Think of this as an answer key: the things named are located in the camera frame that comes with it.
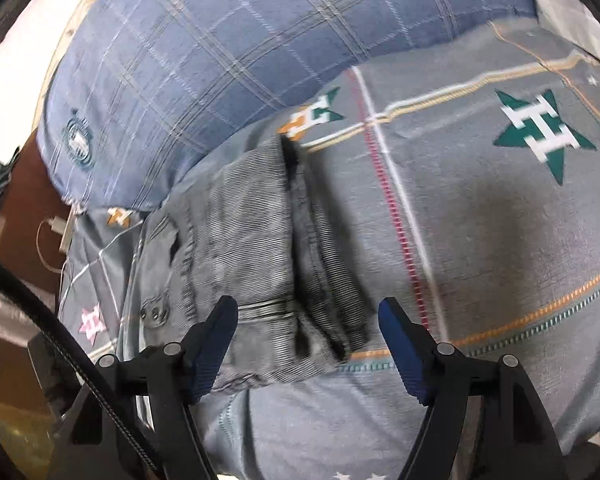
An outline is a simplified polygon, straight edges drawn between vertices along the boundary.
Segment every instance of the white cable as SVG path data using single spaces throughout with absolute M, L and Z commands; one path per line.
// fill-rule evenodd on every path
M 40 229 L 42 228 L 42 224 L 45 222 L 47 224 L 51 225 L 49 223 L 50 221 L 52 221 L 52 219 L 46 218 L 42 222 L 40 222 L 40 224 L 38 225 L 38 231 L 36 232 L 36 250 L 38 251 L 38 257 L 40 258 L 40 262 L 42 263 L 42 265 L 45 267 L 46 270 L 50 270 L 51 272 L 62 275 L 62 269 L 56 269 L 55 267 L 50 266 L 45 261 L 44 257 L 42 256 L 42 252 L 40 252 L 40 244 L 38 243 L 38 238 L 40 237 Z

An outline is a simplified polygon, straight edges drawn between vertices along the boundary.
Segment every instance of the circular emblem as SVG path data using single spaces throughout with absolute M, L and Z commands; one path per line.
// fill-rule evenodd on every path
M 78 117 L 78 110 L 73 109 L 71 113 L 73 117 L 62 130 L 64 146 L 78 166 L 88 169 L 93 166 L 91 147 L 93 136 L 87 121 Z

